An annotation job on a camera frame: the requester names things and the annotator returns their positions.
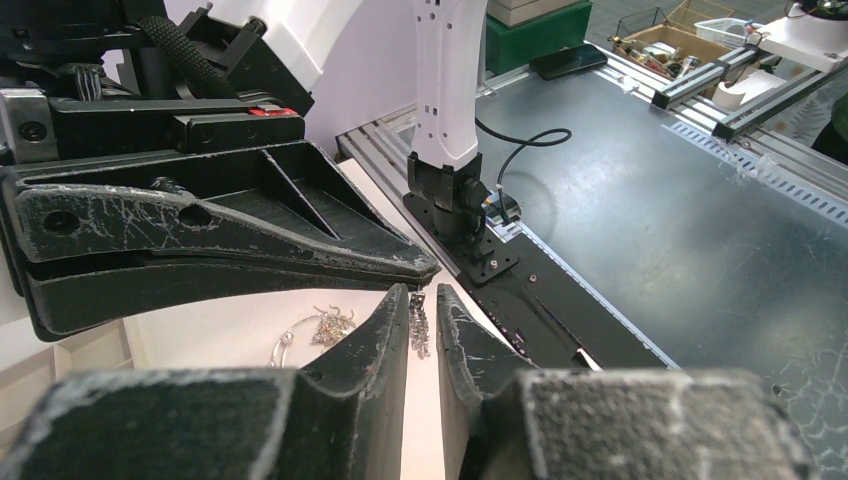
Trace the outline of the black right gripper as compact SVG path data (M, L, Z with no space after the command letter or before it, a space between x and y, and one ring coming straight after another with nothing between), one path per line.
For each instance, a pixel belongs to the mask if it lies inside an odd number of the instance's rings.
M1 5L1 205L37 279L156 264L426 284L437 260L302 141L310 90L258 13Z

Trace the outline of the small silver earring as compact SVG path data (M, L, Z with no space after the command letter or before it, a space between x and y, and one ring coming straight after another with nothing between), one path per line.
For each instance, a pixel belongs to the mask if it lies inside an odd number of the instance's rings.
M426 295L423 291L414 291L409 297L409 339L410 347L419 359L426 359L430 352L429 322L425 311Z

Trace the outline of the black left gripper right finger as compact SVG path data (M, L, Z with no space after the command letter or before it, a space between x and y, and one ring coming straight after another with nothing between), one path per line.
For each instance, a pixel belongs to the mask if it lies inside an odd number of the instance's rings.
M811 479L798 427L738 369L542 368L437 288L450 479Z

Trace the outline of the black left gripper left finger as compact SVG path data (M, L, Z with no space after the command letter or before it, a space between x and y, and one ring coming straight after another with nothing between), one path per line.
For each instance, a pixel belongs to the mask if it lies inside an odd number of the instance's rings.
M67 376L26 419L5 479L396 479L409 295L299 369Z

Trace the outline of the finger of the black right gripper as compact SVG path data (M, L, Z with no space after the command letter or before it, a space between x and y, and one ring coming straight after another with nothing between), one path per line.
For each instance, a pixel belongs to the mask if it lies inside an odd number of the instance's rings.
M23 297L38 338L63 339L112 321L218 298L299 289L385 290L409 276L340 270L286 271L210 263L155 265L68 278L26 275Z

